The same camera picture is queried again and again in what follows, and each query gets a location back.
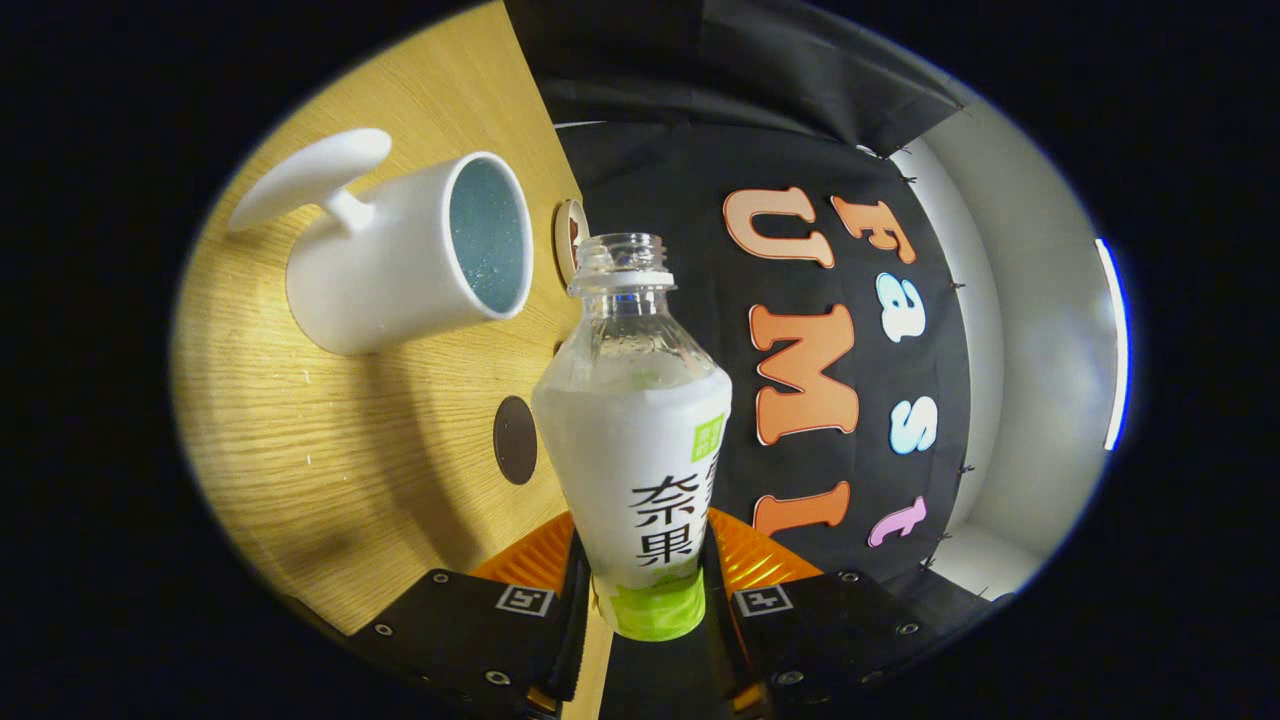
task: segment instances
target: white mug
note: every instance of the white mug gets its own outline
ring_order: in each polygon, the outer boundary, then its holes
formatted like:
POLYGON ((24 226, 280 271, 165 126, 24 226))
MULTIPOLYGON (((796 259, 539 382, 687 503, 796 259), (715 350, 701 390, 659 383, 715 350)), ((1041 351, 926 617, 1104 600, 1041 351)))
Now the white mug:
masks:
POLYGON ((232 214, 232 231, 315 202, 328 210, 298 236, 285 270, 302 332, 339 355, 513 318, 532 284, 529 208, 511 168, 471 152, 352 196, 346 186, 390 152, 365 128, 321 140, 265 174, 232 214))

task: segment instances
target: white letter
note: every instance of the white letter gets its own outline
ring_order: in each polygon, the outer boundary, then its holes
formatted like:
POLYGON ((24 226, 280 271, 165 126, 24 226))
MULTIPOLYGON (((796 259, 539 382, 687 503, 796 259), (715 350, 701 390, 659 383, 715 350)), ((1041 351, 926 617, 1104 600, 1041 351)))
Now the white letter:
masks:
POLYGON ((876 295, 884 309, 881 327, 890 340, 899 342, 902 336, 918 337, 924 332, 924 304, 911 281, 899 282, 893 275, 881 273, 876 278, 876 295))
POLYGON ((938 406, 932 397, 920 397, 915 406, 904 400, 888 419, 888 445, 899 455, 928 450, 938 437, 938 406))

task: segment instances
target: clear plastic bottle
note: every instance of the clear plastic bottle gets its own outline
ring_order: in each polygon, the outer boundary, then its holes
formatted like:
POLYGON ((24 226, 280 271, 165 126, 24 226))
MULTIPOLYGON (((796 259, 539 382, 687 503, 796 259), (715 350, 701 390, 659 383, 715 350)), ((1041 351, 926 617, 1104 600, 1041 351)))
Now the clear plastic bottle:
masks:
POLYGON ((671 316, 662 238, 588 238, 570 293, 582 322, 534 388, 534 419, 582 538, 600 609, 639 641, 705 612, 698 565, 728 375, 671 316))

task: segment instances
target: dark circular cutout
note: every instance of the dark circular cutout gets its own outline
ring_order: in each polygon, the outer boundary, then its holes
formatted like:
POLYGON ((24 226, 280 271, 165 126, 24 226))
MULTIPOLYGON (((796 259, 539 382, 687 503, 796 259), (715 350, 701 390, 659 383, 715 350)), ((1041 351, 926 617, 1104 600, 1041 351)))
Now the dark circular cutout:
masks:
POLYGON ((493 419, 493 454, 498 469, 512 484, 522 486, 534 475, 538 462, 538 432, 529 404, 511 396, 498 405, 493 419))

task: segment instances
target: mug handle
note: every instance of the mug handle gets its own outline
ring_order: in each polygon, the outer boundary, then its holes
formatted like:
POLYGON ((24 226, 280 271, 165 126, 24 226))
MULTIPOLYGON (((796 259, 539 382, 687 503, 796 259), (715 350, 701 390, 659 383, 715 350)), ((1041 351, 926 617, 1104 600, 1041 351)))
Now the mug handle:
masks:
POLYGON ((232 213, 228 229, 238 232, 315 204, 352 237, 372 219, 374 206, 356 200, 347 186, 372 172, 390 151, 392 136, 378 128, 352 129, 314 142, 253 183, 232 213))

